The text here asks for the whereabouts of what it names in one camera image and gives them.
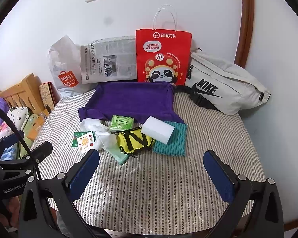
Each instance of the metal bolt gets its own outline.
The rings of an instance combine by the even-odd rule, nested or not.
[[[270,184],[275,184],[274,179],[271,179],[271,178],[268,179],[268,182],[269,182]]]
[[[243,174],[238,175],[238,178],[239,178],[241,181],[245,181],[245,180],[247,179],[246,176],[243,175]]]
[[[59,180],[63,179],[64,177],[65,177],[65,174],[64,173],[58,173],[56,175],[56,178],[59,179]]]
[[[28,178],[28,182],[32,182],[32,181],[34,181],[34,176],[30,176],[30,177]]]

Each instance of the wooden headboard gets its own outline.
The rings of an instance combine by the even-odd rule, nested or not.
[[[39,91],[39,83],[33,73],[20,83],[0,91],[2,97],[11,107],[29,107],[33,113],[40,114],[45,108]]]

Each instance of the panda cartoon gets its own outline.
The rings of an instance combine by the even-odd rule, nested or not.
[[[147,82],[169,82],[173,85],[178,78],[178,62],[170,55],[156,54],[145,64]]]

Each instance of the purple cloth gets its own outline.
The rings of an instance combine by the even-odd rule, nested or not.
[[[149,116],[161,121],[184,123],[173,111],[173,86],[168,82],[99,83],[79,118],[111,120],[113,115],[128,116],[144,123]]]
[[[9,109],[10,109],[8,103],[3,98],[1,98],[1,97],[0,97],[0,109],[2,111],[4,111],[5,113],[7,113],[9,111]]]

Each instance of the yellow pouch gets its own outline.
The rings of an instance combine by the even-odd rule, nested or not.
[[[155,142],[153,138],[141,133],[141,127],[113,133],[118,134],[117,143],[120,148],[120,152],[128,155],[131,155],[139,150],[150,148]]]

